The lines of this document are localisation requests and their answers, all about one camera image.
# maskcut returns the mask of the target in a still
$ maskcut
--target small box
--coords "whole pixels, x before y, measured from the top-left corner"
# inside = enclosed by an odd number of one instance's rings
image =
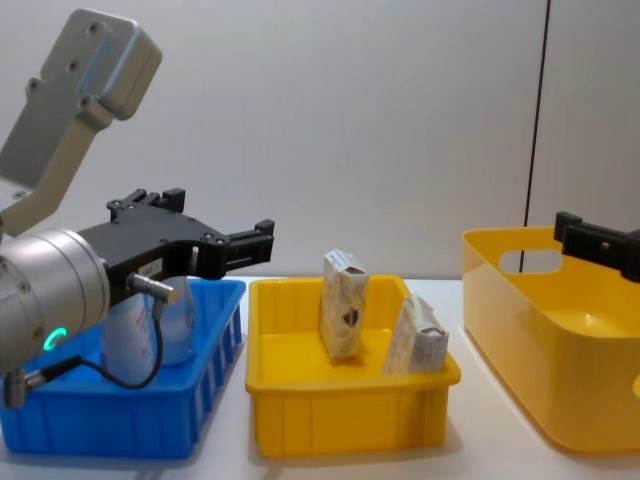
[[[358,354],[368,283],[369,275],[350,253],[332,250],[324,256],[319,330],[331,358]]]
[[[447,357],[449,333],[433,308],[417,295],[406,298],[384,363],[385,374],[440,372]]]

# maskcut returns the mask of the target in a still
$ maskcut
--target blue bin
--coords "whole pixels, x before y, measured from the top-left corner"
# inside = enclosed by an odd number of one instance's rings
[[[243,282],[192,280],[193,358],[162,367],[142,390],[125,390],[79,367],[31,392],[19,410],[0,410],[7,448],[16,453],[186,458],[242,342]],[[29,362],[31,371],[71,355],[100,361],[101,325]]]

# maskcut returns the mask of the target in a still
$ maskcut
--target label sticker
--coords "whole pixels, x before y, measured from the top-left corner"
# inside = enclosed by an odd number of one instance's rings
[[[143,265],[138,269],[138,273],[146,277],[153,277],[154,275],[157,275],[161,271],[162,271],[162,257],[154,260],[153,262],[147,263],[146,265]]]

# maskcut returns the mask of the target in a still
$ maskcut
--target yellow plastic crate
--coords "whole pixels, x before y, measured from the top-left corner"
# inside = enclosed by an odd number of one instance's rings
[[[640,285],[573,257],[501,270],[508,251],[556,250],[553,228],[467,232],[464,321],[494,371],[556,445],[640,450]]]
[[[322,279],[251,284],[246,388],[267,457],[440,445],[449,386],[460,369],[385,376],[402,300],[399,277],[369,278],[361,354],[331,362],[318,334]]]

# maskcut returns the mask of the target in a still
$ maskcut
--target table surface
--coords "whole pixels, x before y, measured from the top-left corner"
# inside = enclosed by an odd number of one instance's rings
[[[244,280],[253,278],[229,277]],[[551,448],[521,414],[469,342],[462,321],[462,282],[407,280],[449,329],[449,350],[462,382],[449,396],[447,441],[441,448],[268,461],[250,431],[243,346],[193,456],[186,461],[12,455],[0,445],[0,478],[24,480],[638,479],[640,455],[582,457]],[[247,295],[241,303],[247,331]]]

